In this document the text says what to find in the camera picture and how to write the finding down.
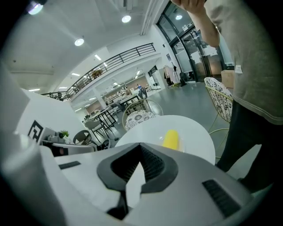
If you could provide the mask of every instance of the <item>patterned chair cushion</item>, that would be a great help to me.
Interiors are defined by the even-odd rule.
[[[211,87],[218,92],[223,93],[224,95],[233,98],[231,92],[218,80],[215,78],[207,77],[204,79],[205,84],[208,87]],[[214,102],[214,105],[216,107],[216,110],[218,114],[226,121],[231,121],[231,115],[232,115],[232,105],[233,103],[226,97],[213,92],[212,90],[209,90],[210,96],[212,101]]]
[[[155,116],[156,115],[154,115],[152,112],[148,112],[145,110],[134,111],[126,119],[126,123],[125,123],[126,130],[129,131],[137,124],[140,124],[150,118],[154,118]]]

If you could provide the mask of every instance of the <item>person's arm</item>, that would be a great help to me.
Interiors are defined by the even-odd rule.
[[[215,25],[207,16],[204,8],[205,0],[171,0],[180,8],[188,11],[196,29],[200,29],[203,40],[212,47],[217,47],[220,42],[219,33]]]

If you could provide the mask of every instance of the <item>round white table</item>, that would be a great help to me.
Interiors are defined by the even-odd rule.
[[[215,148],[206,131],[196,121],[178,115],[156,116],[130,129],[116,144],[151,143],[162,146],[163,138],[168,130],[179,133],[181,150],[199,156],[211,164],[215,164]]]

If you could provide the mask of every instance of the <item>person's hand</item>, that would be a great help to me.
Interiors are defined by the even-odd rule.
[[[180,8],[195,15],[199,15],[205,12],[205,8],[204,8],[205,0],[171,0],[171,1]]]

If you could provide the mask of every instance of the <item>black pants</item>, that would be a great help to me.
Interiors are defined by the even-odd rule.
[[[227,142],[217,167],[227,172],[254,145],[261,144],[258,155],[241,183],[251,192],[264,189],[274,182],[275,173],[278,172],[277,161],[282,152],[282,128],[281,125],[271,124],[262,116],[233,101]]]

